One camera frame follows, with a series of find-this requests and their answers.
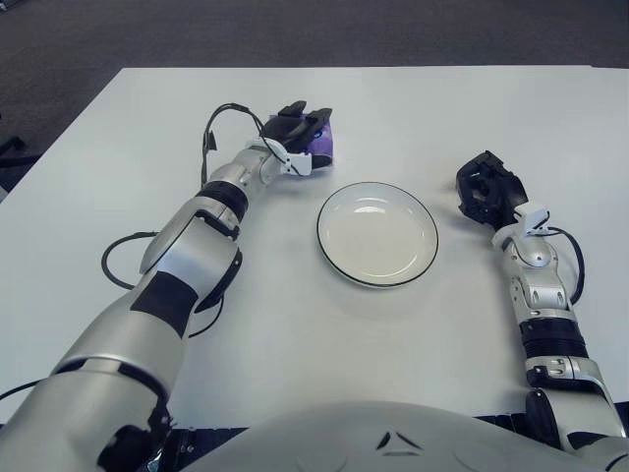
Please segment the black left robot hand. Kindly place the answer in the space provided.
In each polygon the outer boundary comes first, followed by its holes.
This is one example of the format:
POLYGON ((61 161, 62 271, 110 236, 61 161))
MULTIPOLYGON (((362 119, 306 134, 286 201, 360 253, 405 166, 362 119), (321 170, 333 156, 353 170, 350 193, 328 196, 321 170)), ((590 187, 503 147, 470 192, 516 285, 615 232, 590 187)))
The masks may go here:
POLYGON ((280 143, 291 154, 309 154, 311 170, 329 167, 333 163, 332 109, 306 112, 306 106, 304 100, 284 106, 269 117, 261 134, 280 143))

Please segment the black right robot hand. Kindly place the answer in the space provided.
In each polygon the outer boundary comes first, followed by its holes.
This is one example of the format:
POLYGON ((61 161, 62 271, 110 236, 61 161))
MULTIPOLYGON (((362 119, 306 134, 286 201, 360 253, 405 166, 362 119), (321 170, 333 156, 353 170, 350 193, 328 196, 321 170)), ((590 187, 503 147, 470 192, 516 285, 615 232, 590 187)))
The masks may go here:
POLYGON ((528 201, 520 179, 488 150, 457 171, 456 189, 461 212, 495 231, 514 224, 515 208, 528 201))

